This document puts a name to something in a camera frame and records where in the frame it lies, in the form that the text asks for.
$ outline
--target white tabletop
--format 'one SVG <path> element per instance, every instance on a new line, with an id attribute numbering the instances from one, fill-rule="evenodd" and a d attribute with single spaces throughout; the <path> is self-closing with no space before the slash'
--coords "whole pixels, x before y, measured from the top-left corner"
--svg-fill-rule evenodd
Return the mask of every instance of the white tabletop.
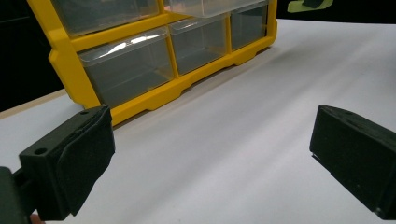
<path id="1" fill-rule="evenodd" d="M 396 25 L 278 20 L 271 48 L 119 125 L 110 166 L 64 223 L 384 223 L 309 141 L 318 105 L 396 131 L 395 40 Z M 16 171 L 81 109 L 63 95 L 0 119 L 0 165 Z"/>

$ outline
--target dark background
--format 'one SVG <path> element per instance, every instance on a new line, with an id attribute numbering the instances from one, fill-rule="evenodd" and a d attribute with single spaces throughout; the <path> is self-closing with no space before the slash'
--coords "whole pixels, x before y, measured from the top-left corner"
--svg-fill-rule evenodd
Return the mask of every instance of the dark background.
<path id="1" fill-rule="evenodd" d="M 278 0 L 279 19 L 396 23 L 389 0 L 334 0 L 324 10 L 300 13 L 287 12 L 288 3 Z M 0 45 L 0 111 L 64 87 L 48 60 L 50 44 L 25 0 L 0 0 Z"/>

